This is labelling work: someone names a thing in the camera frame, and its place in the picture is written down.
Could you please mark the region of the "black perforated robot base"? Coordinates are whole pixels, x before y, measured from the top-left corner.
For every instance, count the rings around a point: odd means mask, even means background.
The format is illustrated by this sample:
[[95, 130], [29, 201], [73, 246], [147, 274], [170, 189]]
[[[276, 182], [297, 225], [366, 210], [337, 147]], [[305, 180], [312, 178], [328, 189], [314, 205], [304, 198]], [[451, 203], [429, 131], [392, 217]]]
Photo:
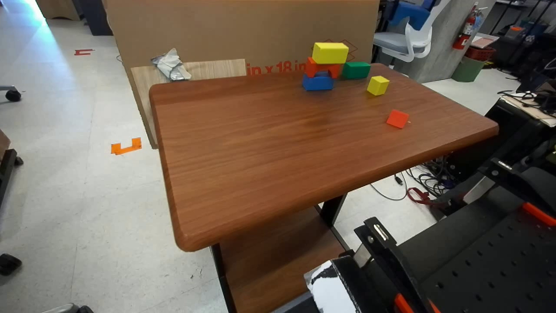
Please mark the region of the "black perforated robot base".
[[399, 243], [370, 217], [359, 248], [305, 274], [311, 313], [556, 313], [556, 175], [498, 161], [484, 192]]

